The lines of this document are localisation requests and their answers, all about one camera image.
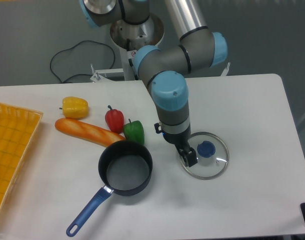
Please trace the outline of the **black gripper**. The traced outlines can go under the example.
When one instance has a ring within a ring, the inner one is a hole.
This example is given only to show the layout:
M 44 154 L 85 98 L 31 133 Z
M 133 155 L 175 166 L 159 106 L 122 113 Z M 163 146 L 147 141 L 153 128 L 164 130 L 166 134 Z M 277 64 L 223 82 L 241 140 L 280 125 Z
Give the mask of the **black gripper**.
M 183 165 L 185 167 L 192 167 L 198 163 L 197 154 L 194 148 L 190 147 L 188 139 L 191 136 L 191 126 L 184 127 L 184 130 L 179 129 L 179 126 L 174 126 L 177 133 L 170 133 L 162 128 L 161 122 L 155 123 L 154 128 L 157 134 L 162 134 L 163 138 L 170 144 L 175 145 Z

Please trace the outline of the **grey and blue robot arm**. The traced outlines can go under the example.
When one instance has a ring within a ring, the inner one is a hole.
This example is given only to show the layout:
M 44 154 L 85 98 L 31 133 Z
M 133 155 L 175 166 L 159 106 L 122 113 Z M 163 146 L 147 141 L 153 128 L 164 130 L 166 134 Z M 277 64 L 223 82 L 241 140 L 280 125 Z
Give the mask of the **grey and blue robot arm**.
M 228 45 L 219 32 L 209 30 L 195 0 L 168 0 L 165 5 L 179 45 L 158 48 L 164 30 L 154 23 L 147 0 L 82 0 L 80 7 L 92 27 L 110 25 L 110 37 L 120 48 L 133 51 L 124 72 L 139 78 L 149 92 L 159 118 L 157 133 L 173 144 L 187 167 L 198 162 L 189 145 L 189 91 L 185 75 L 224 62 Z

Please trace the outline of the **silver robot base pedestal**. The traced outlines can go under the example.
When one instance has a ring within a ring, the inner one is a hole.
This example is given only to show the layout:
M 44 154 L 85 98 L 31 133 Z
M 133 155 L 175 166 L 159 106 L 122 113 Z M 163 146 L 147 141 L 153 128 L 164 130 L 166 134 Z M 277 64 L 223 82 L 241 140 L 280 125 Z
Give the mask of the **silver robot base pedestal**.
M 110 26 L 110 37 L 119 48 L 124 79 L 132 81 L 138 78 L 133 66 L 137 50 L 146 45 L 158 46 L 164 37 L 164 24 L 153 13 L 147 21 L 138 25 L 118 20 Z

